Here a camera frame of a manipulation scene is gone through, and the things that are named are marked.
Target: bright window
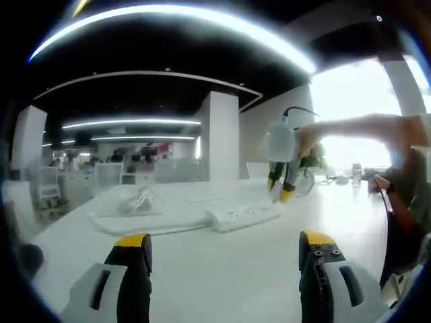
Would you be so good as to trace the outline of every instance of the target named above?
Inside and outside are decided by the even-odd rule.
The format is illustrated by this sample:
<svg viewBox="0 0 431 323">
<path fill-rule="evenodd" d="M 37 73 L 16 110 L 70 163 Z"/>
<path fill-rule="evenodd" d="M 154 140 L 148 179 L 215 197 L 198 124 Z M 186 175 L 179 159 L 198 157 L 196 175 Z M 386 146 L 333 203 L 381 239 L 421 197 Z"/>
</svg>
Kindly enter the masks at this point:
<svg viewBox="0 0 431 323">
<path fill-rule="evenodd" d="M 405 55 L 404 59 L 410 68 L 411 74 L 419 87 L 422 94 L 422 99 L 424 100 L 425 108 L 427 113 L 431 113 L 431 88 L 428 84 L 428 80 L 419 63 L 412 57 Z"/>
<path fill-rule="evenodd" d="M 315 75 L 311 96 L 319 120 L 339 120 L 365 114 L 398 114 L 401 110 L 391 82 L 377 58 L 343 65 Z M 362 167 L 387 168 L 389 152 L 372 139 L 327 137 L 322 140 L 328 164 L 337 170 Z"/>
</svg>

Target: ceiling light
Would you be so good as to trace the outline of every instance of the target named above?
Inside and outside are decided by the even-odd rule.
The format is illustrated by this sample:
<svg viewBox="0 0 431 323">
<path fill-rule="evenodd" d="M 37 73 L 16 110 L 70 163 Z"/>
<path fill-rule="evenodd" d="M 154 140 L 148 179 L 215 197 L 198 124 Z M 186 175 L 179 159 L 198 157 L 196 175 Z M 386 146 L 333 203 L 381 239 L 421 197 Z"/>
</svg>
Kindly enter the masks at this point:
<svg viewBox="0 0 431 323">
<path fill-rule="evenodd" d="M 120 15 L 129 15 L 133 13 L 167 13 L 177 14 L 187 17 L 194 17 L 212 22 L 226 28 L 229 28 L 239 34 L 243 34 L 256 42 L 260 42 L 262 45 L 274 50 L 281 56 L 285 57 L 289 61 L 297 64 L 297 66 L 303 68 L 309 73 L 313 73 L 316 68 L 314 64 L 299 50 L 294 48 L 291 44 L 286 42 L 283 38 L 272 34 L 271 32 L 256 26 L 246 20 L 242 20 L 233 15 L 228 15 L 218 11 L 200 9 L 194 7 L 187 7 L 182 5 L 136 5 L 132 7 L 118 8 L 114 10 L 105 11 L 90 17 L 84 18 L 78 22 L 75 22 L 57 33 L 52 35 L 50 38 L 45 40 L 30 56 L 28 61 L 31 61 L 37 54 L 42 52 L 46 47 L 52 43 L 58 41 L 60 38 L 82 28 L 87 25 L 93 24 L 100 20 L 105 20 L 112 17 L 118 17 Z"/>
<path fill-rule="evenodd" d="M 122 123 L 156 123 L 156 124 L 201 124 L 199 121 L 191 120 L 172 120 L 172 119 L 118 119 L 118 120 L 103 120 L 93 122 L 83 122 L 77 124 L 68 124 L 63 126 L 63 129 L 96 126 L 101 124 L 122 124 Z"/>
<path fill-rule="evenodd" d="M 177 136 L 122 136 L 122 137 L 101 137 L 92 138 L 97 140 L 118 140 L 118 139 L 170 139 L 170 140 L 195 140 L 194 137 L 177 137 Z"/>
</svg>

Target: black ceiling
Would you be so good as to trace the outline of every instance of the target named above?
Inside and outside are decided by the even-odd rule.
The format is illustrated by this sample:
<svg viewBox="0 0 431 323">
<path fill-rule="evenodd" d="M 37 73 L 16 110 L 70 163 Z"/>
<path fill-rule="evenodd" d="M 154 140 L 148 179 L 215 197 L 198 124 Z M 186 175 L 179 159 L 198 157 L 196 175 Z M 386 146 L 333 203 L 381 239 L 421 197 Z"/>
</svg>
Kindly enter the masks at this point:
<svg viewBox="0 0 431 323">
<path fill-rule="evenodd" d="M 42 4 L 35 7 L 41 13 L 29 15 L 31 24 L 26 26 L 32 27 L 21 37 L 22 42 L 11 39 L 10 48 L 17 46 L 19 49 L 18 55 L 11 56 L 12 61 L 23 63 L 46 36 L 73 22 L 70 15 L 74 6 L 54 2 L 55 7 Z M 187 4 L 228 11 L 279 32 L 288 22 L 326 2 L 187 1 Z M 115 7 L 146 3 L 161 1 L 91 0 L 74 20 Z M 312 54 L 321 70 L 340 60 L 375 54 L 374 29 L 370 24 L 353 25 L 316 39 L 302 49 Z M 308 76 L 303 71 L 270 50 L 264 50 L 264 55 L 251 61 L 249 58 L 257 46 L 217 26 L 183 17 L 128 15 L 76 32 L 41 52 L 30 63 L 21 64 L 19 73 L 11 78 L 10 90 L 20 99 L 21 108 L 31 103 L 48 112 L 47 136 L 52 134 L 57 138 L 66 137 L 61 134 L 61 125 L 72 120 L 118 116 L 187 118 L 211 90 L 237 95 L 240 106 L 256 98 L 240 89 L 196 79 L 128 75 L 75 83 L 34 100 L 47 89 L 80 77 L 169 68 L 171 72 L 200 75 L 236 85 L 243 83 L 263 94 L 261 102 L 307 82 Z M 134 132 L 161 130 L 145 127 Z"/>
</svg>

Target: hand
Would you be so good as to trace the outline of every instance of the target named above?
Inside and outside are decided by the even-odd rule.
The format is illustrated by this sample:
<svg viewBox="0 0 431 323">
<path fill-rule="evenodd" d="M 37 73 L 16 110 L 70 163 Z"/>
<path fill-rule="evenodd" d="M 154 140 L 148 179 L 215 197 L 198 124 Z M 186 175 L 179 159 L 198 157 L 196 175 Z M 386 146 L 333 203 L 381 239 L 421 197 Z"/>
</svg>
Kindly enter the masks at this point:
<svg viewBox="0 0 431 323">
<path fill-rule="evenodd" d="M 377 182 L 378 187 L 381 190 L 387 190 L 389 188 L 389 186 L 391 185 L 391 182 L 389 182 L 387 179 L 384 179 L 383 177 L 376 175 L 374 177 L 374 179 Z"/>
<path fill-rule="evenodd" d="M 315 124 L 308 124 L 299 128 L 296 131 L 296 136 L 299 139 L 299 157 L 301 158 L 310 155 L 310 150 L 321 139 Z"/>
<path fill-rule="evenodd" d="M 370 178 L 368 180 L 368 192 L 369 193 L 378 192 L 378 187 L 377 187 L 377 184 L 376 184 L 376 181 L 374 180 L 374 178 Z"/>
</svg>

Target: power outlet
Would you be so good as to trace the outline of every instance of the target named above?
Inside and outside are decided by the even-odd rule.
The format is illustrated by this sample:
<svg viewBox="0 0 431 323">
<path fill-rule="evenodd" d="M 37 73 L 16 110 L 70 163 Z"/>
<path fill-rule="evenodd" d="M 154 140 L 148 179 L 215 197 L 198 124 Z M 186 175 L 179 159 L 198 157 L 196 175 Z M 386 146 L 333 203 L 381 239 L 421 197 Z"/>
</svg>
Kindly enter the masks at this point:
<svg viewBox="0 0 431 323">
<path fill-rule="evenodd" d="M 220 232 L 233 231 L 275 219 L 281 210 L 274 204 L 253 205 L 232 211 L 206 210 L 205 218 Z"/>
</svg>

